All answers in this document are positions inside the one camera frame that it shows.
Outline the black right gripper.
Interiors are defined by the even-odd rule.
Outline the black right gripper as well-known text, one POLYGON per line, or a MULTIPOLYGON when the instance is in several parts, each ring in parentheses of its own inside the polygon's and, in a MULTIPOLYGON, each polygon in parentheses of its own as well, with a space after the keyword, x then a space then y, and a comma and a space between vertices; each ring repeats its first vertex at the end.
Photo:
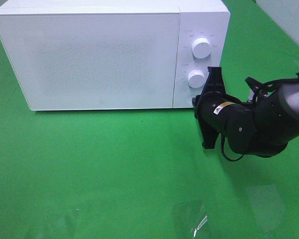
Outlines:
POLYGON ((239 121, 242 102, 226 93, 221 67, 208 66, 208 78, 201 95, 195 99, 195 116, 202 134, 202 146, 214 149, 219 133, 242 135, 239 121))

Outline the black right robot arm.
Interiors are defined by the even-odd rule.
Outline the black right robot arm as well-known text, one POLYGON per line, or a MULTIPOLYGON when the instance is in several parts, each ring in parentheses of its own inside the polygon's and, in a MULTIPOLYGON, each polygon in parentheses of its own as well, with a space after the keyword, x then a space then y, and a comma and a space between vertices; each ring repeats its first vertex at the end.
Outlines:
POLYGON ((253 95, 246 102, 226 93, 220 67, 208 67, 201 94, 192 99, 205 149, 221 137, 234 153, 269 158, 299 136, 299 73, 296 78, 261 83, 246 78, 253 95))

